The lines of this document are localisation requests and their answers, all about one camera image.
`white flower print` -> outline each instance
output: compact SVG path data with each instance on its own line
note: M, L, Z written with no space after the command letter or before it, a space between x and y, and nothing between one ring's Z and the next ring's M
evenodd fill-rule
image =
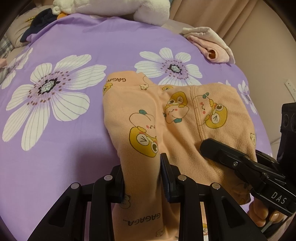
M21 146L23 150L30 150L48 123L50 106L58 121L72 121L84 114L89 108L89 97L84 93L65 90L82 90L104 79L104 70L107 68L104 65L94 65L71 73L90 60L89 54L71 55L59 61L53 70L51 63L38 65L30 77L33 84L18 87L7 104L6 110L11 110L25 102L8 118L2 133L3 141L13 138L29 116Z
M169 48L162 48L159 55L153 52L140 52L140 56L149 61L140 61L135 64L137 73L144 73L148 78L155 78L166 75L159 83L159 85L201 85L195 79L202 78L199 68L195 64L187 64L191 60L191 55L180 52L176 54L175 58Z
M253 104L253 101L250 98L250 95L248 94L249 92L249 87L246 85L245 81L242 81L242 84L238 84L237 85L239 91L241 92L241 96L244 99L244 101L246 102L246 104L249 104L253 113L257 114L257 110L255 108L255 105Z
M231 84L228 82L228 80L226 80L225 82L226 85L231 86Z
M6 69L8 71L8 74L1 85L1 89L5 89L7 86L10 85L12 79L16 74L16 70L22 69L24 67L25 63L28 61L29 55L32 52L32 50L33 48L29 48L26 52L24 52L22 55L18 56L17 58L13 59L10 62L10 64L7 65Z

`wall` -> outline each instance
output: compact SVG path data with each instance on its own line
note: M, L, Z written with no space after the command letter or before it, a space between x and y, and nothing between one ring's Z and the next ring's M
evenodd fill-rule
M296 86L296 42L279 16L262 0L229 45L246 75L250 96L270 142L280 138L281 106L294 102L284 83ZM279 141L272 145L274 157Z

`dark blue cloth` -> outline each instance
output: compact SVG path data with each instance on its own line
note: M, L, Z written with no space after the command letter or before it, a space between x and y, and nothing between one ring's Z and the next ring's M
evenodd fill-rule
M51 8L43 10L32 20L30 27L22 35L20 42L26 42L29 35L38 33L55 20L57 20L57 16L52 14Z

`cartoon character print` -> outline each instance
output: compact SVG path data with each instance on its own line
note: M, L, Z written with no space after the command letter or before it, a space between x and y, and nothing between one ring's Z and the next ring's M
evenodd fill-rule
M141 90L147 90L148 87L149 87L149 85L148 85L148 83L145 81L145 79L148 79L148 77L147 77L147 76L144 76L144 77L143 77L143 81L145 82L145 84L140 85Z
M158 152L155 118L145 110L139 110L131 114L129 120L134 125L129 133L132 147L145 156L155 157Z
M106 93L107 90L109 90L111 88L113 84L112 83L106 83L103 87L103 95Z
M174 88L173 86L165 85L164 87L161 88L161 90L166 91L166 90L173 89L173 88Z
M203 223L202 224L202 227L203 227L203 233L204 233L204 235L207 235L207 224L206 223Z
M163 236L164 231L165 231L165 229L164 229L164 227L162 227L161 229L159 229L159 230L156 231L156 235L155 236L156 237Z
M209 97L209 93L196 96L200 106L200 116L203 119L203 124L207 127L216 129L222 127L227 119L227 108L222 104L215 103Z
M165 106L163 116L167 123L179 123L185 117L189 108L187 106L187 98L184 92L176 92L172 94L170 100Z
M124 194L123 201L119 204L119 206L123 209L128 209L131 207L131 197L130 195Z
M253 133L251 133L250 138L251 138L251 140L252 140L254 146L256 146L256 135L253 134Z
M239 205L246 204L251 201L250 191L252 187L247 183L239 183L234 186L231 190L236 194L240 195L240 200L238 200Z

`plaid fabric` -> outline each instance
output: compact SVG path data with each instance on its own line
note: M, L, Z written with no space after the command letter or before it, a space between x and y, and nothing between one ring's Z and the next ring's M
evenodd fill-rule
M12 43L8 40L6 35L0 41L0 58L6 58L7 55L14 49Z
M4 35L3 39L0 41L0 58L6 58L13 49L14 47L12 43ZM7 68L0 68L0 84L3 82L7 74Z

